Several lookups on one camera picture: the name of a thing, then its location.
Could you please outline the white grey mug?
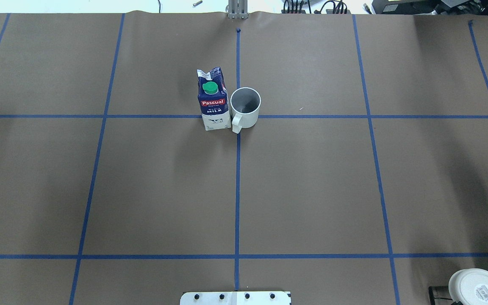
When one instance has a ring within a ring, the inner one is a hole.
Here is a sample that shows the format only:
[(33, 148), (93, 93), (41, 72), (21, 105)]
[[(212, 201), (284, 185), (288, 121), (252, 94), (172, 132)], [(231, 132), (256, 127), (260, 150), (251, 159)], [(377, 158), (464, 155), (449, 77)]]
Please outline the white grey mug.
[(261, 95), (255, 89), (242, 87), (230, 97), (232, 131), (239, 134), (242, 129), (253, 127), (259, 119)]

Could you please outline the blue white milk carton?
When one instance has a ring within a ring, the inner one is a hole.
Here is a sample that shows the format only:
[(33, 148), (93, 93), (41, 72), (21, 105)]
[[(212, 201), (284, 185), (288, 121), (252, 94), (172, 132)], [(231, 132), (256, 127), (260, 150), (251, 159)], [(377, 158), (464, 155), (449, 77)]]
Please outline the blue white milk carton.
[(198, 69), (198, 104), (205, 130), (231, 127), (228, 94), (222, 69), (215, 67), (209, 72)]

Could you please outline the black laptop monitor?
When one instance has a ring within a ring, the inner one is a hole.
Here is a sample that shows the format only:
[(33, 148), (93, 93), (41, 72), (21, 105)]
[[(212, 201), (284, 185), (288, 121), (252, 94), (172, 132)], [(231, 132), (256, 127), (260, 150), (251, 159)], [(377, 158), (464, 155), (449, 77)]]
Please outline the black laptop monitor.
[(488, 0), (373, 0), (376, 15), (483, 15)]

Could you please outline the black power strip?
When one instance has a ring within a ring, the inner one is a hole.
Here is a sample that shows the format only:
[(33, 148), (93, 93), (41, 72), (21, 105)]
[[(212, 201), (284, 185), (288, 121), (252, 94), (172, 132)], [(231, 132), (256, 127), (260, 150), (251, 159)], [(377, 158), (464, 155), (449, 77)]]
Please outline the black power strip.
[(283, 0), (282, 14), (347, 15), (351, 11), (344, 0)]

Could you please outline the white mug on rack lower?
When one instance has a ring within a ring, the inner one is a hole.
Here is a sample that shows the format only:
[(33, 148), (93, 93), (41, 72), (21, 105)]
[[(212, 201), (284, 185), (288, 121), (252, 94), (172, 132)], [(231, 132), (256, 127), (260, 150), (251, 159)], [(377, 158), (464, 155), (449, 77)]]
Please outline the white mug on rack lower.
[(449, 280), (449, 294), (463, 305), (488, 305), (488, 271), (471, 268), (455, 272)]

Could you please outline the aluminium frame post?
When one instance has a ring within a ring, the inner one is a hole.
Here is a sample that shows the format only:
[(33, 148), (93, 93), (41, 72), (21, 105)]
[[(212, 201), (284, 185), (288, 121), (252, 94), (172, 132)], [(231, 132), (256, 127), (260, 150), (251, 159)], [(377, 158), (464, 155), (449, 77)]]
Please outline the aluminium frame post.
[(229, 0), (226, 11), (228, 19), (248, 19), (248, 0)]

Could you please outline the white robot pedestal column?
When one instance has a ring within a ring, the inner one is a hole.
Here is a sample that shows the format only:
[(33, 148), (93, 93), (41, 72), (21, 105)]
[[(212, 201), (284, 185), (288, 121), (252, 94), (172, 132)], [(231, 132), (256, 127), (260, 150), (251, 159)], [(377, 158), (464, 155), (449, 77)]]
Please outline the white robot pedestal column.
[(188, 292), (180, 305), (291, 305), (291, 293), (286, 291), (209, 291)]

